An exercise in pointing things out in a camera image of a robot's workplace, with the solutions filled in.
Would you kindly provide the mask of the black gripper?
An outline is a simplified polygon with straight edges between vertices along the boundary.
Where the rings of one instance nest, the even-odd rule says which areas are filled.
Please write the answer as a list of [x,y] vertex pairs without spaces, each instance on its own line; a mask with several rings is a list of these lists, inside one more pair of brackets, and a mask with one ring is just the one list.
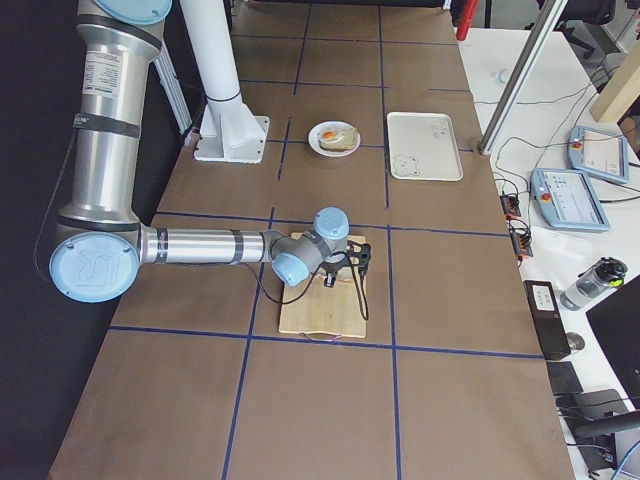
[[333,288],[337,274],[342,268],[353,266],[360,276],[365,276],[368,273],[371,257],[371,245],[369,243],[348,240],[344,250],[335,252],[328,261],[321,264],[321,268],[326,272],[324,286]]

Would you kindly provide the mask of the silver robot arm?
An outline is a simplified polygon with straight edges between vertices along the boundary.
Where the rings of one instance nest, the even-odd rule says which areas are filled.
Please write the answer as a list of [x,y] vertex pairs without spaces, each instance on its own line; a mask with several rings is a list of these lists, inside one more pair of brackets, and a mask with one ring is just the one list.
[[143,264],[252,267],[267,262],[288,286],[309,287],[319,272],[332,286],[349,269],[357,290],[371,258],[348,237],[347,215],[320,210],[298,238],[275,230],[167,229],[144,225],[132,209],[147,73],[161,53],[168,1],[82,1],[77,29],[86,45],[71,201],[58,214],[49,260],[53,284],[81,302],[122,295]]

